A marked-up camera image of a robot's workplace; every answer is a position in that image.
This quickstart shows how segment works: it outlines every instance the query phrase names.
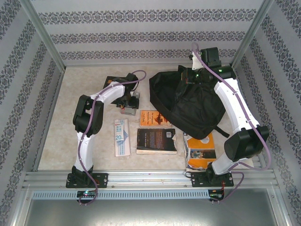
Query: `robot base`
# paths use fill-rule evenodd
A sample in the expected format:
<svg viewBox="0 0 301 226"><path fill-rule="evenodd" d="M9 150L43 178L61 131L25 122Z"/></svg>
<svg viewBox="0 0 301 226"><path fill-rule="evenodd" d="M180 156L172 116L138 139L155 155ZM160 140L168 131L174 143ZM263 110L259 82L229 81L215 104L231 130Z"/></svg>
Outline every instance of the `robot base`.
<svg viewBox="0 0 301 226"><path fill-rule="evenodd" d="M93 173L93 168L89 170L89 174L96 181L98 188L107 187L109 174ZM85 172L80 172L73 166L72 173L67 177L66 188L95 188L95 185Z"/></svg>
<svg viewBox="0 0 301 226"><path fill-rule="evenodd" d="M216 175L212 164L208 165L206 172L191 172L192 187L233 187L233 177L231 173Z"/></svg>

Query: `orange book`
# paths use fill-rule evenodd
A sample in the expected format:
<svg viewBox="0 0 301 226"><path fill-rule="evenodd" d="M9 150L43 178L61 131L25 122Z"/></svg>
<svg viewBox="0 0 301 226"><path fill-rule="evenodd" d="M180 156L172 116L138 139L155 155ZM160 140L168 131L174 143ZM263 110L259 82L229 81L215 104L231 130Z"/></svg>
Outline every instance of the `orange book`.
<svg viewBox="0 0 301 226"><path fill-rule="evenodd" d="M187 163L193 168L206 169L216 159L212 133L202 140L191 138L186 145Z"/></svg>
<svg viewBox="0 0 301 226"><path fill-rule="evenodd" d="M158 111L141 110L140 126L170 126L170 122Z"/></svg>

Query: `damask wallpaper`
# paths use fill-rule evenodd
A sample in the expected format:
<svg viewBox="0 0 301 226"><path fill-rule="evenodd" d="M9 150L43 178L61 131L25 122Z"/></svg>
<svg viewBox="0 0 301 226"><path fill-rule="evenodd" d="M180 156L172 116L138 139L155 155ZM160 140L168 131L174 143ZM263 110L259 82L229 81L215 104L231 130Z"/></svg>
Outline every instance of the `damask wallpaper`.
<svg viewBox="0 0 301 226"><path fill-rule="evenodd" d="M32 1L66 65L188 62L191 42L231 62L262 0Z"/></svg>
<svg viewBox="0 0 301 226"><path fill-rule="evenodd" d="M17 0L0 1L0 226L40 149L61 76Z"/></svg>
<svg viewBox="0 0 301 226"><path fill-rule="evenodd" d="M236 68L252 112L270 131L273 165L301 225L301 1L276 0Z"/></svg>

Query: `black mounting plate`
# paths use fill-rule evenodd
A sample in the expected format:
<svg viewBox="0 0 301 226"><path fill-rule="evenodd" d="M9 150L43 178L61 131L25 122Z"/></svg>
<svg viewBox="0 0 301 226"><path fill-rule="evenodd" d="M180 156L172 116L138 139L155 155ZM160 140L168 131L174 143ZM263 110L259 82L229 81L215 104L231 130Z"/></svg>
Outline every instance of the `black mounting plate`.
<svg viewBox="0 0 301 226"><path fill-rule="evenodd" d="M92 177L97 183L98 188L106 188L108 184L108 175L107 173L93 173ZM76 179L74 174L69 173L66 182L66 188L95 188L94 183L92 182L89 186L82 183L80 180Z"/></svg>
<svg viewBox="0 0 301 226"><path fill-rule="evenodd" d="M225 187L233 187L233 177L231 173L217 175L211 182L208 181L206 172L191 172L192 187L222 187L224 182Z"/></svg>

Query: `backpack strap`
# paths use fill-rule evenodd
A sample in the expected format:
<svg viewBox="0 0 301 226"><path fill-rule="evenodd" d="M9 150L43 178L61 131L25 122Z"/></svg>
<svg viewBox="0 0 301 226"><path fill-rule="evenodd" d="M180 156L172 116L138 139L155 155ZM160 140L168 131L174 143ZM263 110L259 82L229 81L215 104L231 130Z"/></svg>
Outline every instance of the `backpack strap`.
<svg viewBox="0 0 301 226"><path fill-rule="evenodd" d="M226 133L224 130L222 130L221 128L219 128L218 126L216 126L214 128L217 132L219 132L220 134L222 134L224 137L228 138L230 136L229 133Z"/></svg>

